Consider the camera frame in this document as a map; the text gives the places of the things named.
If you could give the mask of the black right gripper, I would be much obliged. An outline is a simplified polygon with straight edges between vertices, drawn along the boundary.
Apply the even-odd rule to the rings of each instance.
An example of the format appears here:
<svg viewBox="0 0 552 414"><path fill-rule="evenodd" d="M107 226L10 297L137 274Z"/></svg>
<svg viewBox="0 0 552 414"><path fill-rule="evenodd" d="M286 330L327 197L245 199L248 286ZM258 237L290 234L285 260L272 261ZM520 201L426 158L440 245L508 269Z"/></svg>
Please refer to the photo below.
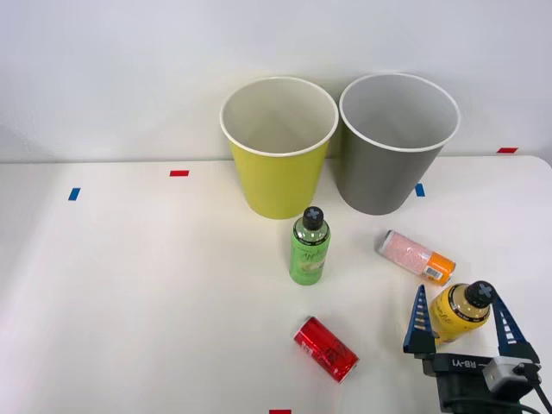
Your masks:
<svg viewBox="0 0 552 414"><path fill-rule="evenodd" d="M521 398L536 392L546 411L551 403L541 386L540 359L498 293L492 313L499 356L436 352L425 286L417 288L403 341L406 354L423 354L423 373L436 379L443 413L536 413Z"/></svg>

